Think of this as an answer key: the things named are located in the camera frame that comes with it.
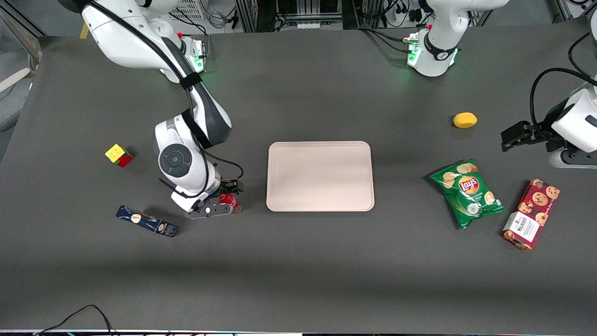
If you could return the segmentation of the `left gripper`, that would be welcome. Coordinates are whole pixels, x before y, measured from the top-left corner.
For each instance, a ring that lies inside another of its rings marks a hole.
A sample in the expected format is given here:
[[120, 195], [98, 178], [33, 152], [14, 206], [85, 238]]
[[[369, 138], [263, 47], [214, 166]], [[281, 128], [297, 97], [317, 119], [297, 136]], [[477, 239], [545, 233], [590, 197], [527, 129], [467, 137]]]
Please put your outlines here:
[[[514, 147], [533, 145], [536, 141], [536, 127], [528, 121], [519, 121], [501, 132], [501, 150], [507, 152]], [[551, 153], [548, 163], [555, 168], [597, 169], [597, 151], [587, 153], [578, 148], [567, 148], [566, 140], [546, 140], [545, 148]]]

